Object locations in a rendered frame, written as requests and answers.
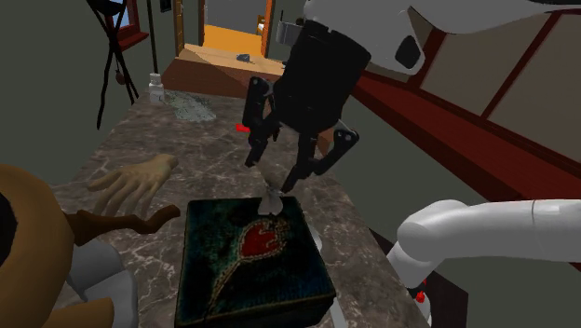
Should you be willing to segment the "brown low furniture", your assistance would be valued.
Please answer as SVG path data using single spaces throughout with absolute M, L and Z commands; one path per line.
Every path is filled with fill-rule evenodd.
M 250 55 L 239 61 L 235 52 L 186 44 L 161 79 L 166 89 L 244 99 L 252 76 L 270 81 L 283 74 L 281 61 Z

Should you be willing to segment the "red framed window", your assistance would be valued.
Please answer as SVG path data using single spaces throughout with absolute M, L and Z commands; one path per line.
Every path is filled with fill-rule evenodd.
M 127 0 L 127 7 L 119 26 L 117 39 L 122 51 L 141 43 L 149 36 L 140 25 L 137 0 Z

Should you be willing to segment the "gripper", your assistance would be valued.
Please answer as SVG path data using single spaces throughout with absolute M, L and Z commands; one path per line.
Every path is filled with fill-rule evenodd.
M 370 60 L 370 52 L 350 37 L 306 21 L 275 85 L 262 77 L 250 78 L 242 117 L 242 124 L 250 129 L 245 165 L 250 168 L 260 161 L 268 139 L 279 131 L 280 121 L 302 133 L 296 163 L 280 191 L 288 193 L 299 180 L 327 172 L 358 142 L 359 135 L 354 130 L 335 130 L 332 149 L 316 159 L 317 139 L 307 133 L 317 134 L 337 123 Z M 274 107 L 274 101 L 274 112 L 264 117 L 265 105 Z

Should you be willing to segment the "grey crumpled cloth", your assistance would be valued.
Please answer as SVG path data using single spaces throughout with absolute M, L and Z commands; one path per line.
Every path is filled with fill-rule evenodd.
M 210 109 L 211 102 L 191 92 L 168 90 L 165 104 L 174 109 L 175 116 L 180 120 L 201 123 L 216 118 Z

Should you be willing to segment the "black tripod stand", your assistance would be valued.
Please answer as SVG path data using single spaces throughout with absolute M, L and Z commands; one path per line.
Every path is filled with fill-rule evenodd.
M 135 103 L 135 99 L 139 97 L 139 94 L 129 74 L 118 40 L 118 32 L 121 28 L 121 20 L 123 19 L 125 10 L 127 9 L 128 0 L 123 0 L 122 3 L 117 3 L 111 0 L 86 0 L 86 2 L 99 21 L 102 29 L 105 31 L 109 41 L 107 60 L 103 70 L 101 102 L 96 122 L 97 130 L 99 130 L 101 128 L 101 120 L 105 107 L 106 91 L 109 84 L 109 74 L 113 59 L 115 59 L 116 63 L 120 64 L 122 69 L 122 76 L 124 77 L 125 81 L 125 87 L 127 89 L 131 104 Z M 117 21 L 113 27 L 109 27 L 105 23 L 104 19 L 106 17 L 113 17 L 114 15 L 117 15 Z

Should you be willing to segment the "beige hand model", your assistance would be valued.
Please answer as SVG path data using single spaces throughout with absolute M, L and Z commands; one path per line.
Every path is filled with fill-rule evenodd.
M 88 186 L 90 192 L 101 191 L 92 212 L 116 216 L 126 204 L 125 215 L 130 215 L 141 203 L 140 217 L 145 217 L 155 194 L 178 164 L 175 156 L 159 154 L 142 163 L 108 172 Z

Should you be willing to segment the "red framed panel furniture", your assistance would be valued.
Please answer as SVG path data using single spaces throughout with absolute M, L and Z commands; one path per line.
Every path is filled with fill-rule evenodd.
M 581 198 L 581 164 L 503 128 L 489 117 L 552 29 L 552 13 L 481 115 L 425 91 L 422 84 L 446 39 L 433 28 L 424 44 L 425 64 L 407 81 L 363 72 L 354 97 L 384 122 L 489 201 Z

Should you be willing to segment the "white bottle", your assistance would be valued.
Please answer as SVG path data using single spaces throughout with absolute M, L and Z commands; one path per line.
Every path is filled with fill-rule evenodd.
M 158 73 L 150 74 L 149 97 L 151 103 L 162 103 L 165 98 L 165 89 L 161 81 L 161 75 Z

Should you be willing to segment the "wooden door frame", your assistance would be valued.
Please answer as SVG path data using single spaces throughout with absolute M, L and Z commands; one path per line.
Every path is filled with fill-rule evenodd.
M 268 56 L 277 0 L 172 0 L 177 52 L 198 45 Z

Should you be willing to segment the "brown and grey figure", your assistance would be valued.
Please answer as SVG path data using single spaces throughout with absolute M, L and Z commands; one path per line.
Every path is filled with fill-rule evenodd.
M 180 214 L 67 214 L 45 182 L 0 164 L 0 328 L 138 328 L 137 281 L 97 237 L 152 234 Z

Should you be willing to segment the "black pole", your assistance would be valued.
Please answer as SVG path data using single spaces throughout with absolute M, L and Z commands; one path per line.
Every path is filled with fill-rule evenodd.
M 155 44 L 155 23 L 154 23 L 153 10 L 152 10 L 152 0 L 146 0 L 146 5 L 147 5 L 149 37 L 150 37 L 150 45 L 151 45 L 151 51 L 152 51 L 153 69 L 154 69 L 155 74 L 159 74 L 158 60 L 157 60 L 157 53 L 156 53 L 156 44 Z

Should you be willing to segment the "dark green box, red heart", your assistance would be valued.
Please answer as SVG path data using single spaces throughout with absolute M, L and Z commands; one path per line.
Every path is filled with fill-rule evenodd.
M 189 202 L 174 328 L 308 328 L 336 296 L 300 203 L 260 215 L 259 198 Z

